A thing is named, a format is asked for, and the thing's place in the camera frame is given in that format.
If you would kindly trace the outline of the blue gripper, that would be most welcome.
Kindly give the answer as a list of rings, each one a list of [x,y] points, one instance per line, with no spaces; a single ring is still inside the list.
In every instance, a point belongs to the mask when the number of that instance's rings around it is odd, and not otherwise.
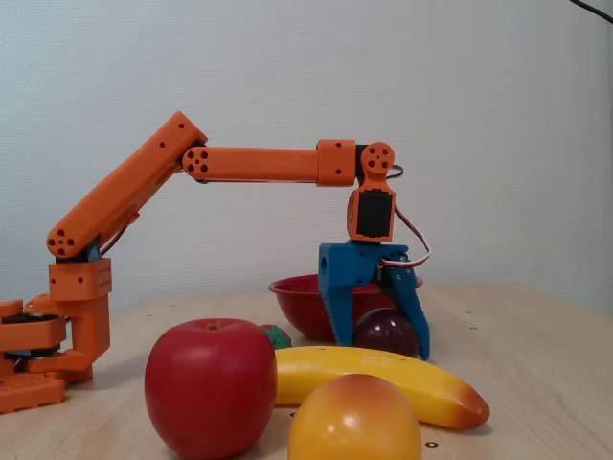
[[[352,287],[377,284],[398,311],[411,322],[419,341],[419,355],[430,357],[430,330],[417,293],[413,267],[387,266],[408,263],[409,247],[403,244],[346,241],[319,246],[318,287],[326,288],[323,300],[336,344],[353,344]]]

